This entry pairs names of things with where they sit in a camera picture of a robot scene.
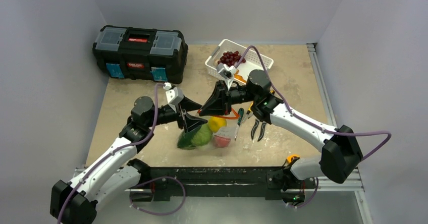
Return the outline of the dark green cucumber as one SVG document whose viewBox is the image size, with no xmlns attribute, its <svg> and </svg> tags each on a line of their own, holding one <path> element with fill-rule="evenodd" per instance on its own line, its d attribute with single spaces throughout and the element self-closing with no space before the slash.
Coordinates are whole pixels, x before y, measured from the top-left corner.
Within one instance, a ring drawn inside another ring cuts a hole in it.
<svg viewBox="0 0 428 224">
<path fill-rule="evenodd" d="M 196 135 L 196 133 L 200 130 L 200 128 L 201 128 L 201 126 L 198 126 L 197 128 L 195 128 L 189 132 L 182 131 L 182 133 L 180 134 L 178 141 L 177 141 L 177 148 L 182 149 L 182 150 L 193 150 L 193 149 L 195 149 L 196 146 L 191 143 L 191 140 Z"/>
</svg>

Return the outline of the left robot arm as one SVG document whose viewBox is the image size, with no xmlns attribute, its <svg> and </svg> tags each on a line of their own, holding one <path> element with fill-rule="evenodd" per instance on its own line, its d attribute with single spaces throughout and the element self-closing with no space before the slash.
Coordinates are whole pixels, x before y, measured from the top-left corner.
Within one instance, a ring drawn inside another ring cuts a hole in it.
<svg viewBox="0 0 428 224">
<path fill-rule="evenodd" d="M 187 97 L 169 96 L 172 105 L 157 106 L 157 99 L 135 100 L 131 115 L 118 138 L 92 165 L 73 179 L 59 180 L 51 191 L 50 214 L 61 223 L 93 223 L 99 210 L 129 187 L 145 188 L 150 183 L 149 166 L 133 157 L 153 137 L 160 124 L 177 122 L 186 132 L 207 121 L 189 112 L 202 106 Z"/>
</svg>

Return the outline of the clear zip top bag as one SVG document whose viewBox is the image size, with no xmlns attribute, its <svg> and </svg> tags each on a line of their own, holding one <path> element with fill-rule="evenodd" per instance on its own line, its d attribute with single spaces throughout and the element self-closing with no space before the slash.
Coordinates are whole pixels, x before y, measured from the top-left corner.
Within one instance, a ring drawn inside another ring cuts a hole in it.
<svg viewBox="0 0 428 224">
<path fill-rule="evenodd" d="M 182 132 L 177 141 L 181 150 L 211 150 L 226 148 L 237 140 L 244 110 L 232 110 L 231 117 L 211 116 L 207 123 L 186 133 Z"/>
</svg>

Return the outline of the pink peach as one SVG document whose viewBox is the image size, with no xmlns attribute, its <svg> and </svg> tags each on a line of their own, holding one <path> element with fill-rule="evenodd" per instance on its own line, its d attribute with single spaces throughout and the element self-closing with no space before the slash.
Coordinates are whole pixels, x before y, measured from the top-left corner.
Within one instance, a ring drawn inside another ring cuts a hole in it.
<svg viewBox="0 0 428 224">
<path fill-rule="evenodd" d="M 213 137 L 213 146 L 216 148 L 225 148 L 230 145 L 231 139 L 227 137 L 217 136 Z"/>
</svg>

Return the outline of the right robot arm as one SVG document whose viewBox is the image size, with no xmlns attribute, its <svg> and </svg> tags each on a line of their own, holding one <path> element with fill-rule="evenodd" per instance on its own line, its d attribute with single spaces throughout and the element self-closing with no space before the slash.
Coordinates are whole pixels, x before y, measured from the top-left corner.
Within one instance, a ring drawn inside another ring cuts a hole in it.
<svg viewBox="0 0 428 224">
<path fill-rule="evenodd" d="M 345 125 L 336 128 L 300 115 L 287 108 L 271 88 L 272 83 L 263 70 L 251 71 L 244 86 L 228 88 L 225 81 L 219 80 L 199 115 L 225 116 L 232 105 L 252 102 L 250 110 L 259 121 L 288 130 L 320 152 L 318 157 L 299 158 L 286 167 L 283 180 L 287 186 L 296 187 L 310 177 L 327 177 L 335 183 L 344 183 L 363 160 L 352 129 Z"/>
</svg>

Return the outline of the green cabbage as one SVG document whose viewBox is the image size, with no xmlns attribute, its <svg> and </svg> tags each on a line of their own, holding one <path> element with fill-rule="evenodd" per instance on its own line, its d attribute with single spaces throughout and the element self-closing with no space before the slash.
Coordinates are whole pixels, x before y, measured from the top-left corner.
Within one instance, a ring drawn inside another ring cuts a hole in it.
<svg viewBox="0 0 428 224">
<path fill-rule="evenodd" d="M 211 141 L 212 135 L 213 132 L 209 129 L 208 124 L 204 124 L 193 137 L 191 143 L 195 146 L 207 145 Z"/>
</svg>

